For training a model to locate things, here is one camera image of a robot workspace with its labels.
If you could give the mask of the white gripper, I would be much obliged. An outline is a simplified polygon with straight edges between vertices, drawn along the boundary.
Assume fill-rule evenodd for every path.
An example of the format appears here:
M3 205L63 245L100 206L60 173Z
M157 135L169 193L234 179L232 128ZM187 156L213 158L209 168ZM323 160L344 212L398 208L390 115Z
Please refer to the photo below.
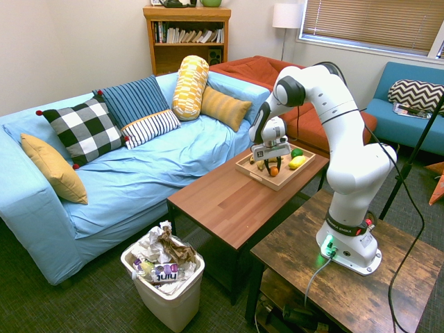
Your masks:
M251 147L251 151L255 161L263 160L263 165L266 168L268 174L271 174L269 168L269 159L276 157L278 173L280 172L280 167L282 164L283 155L288 155L291 153L291 145L288 142L277 143L274 146L267 146L263 144L255 144Z

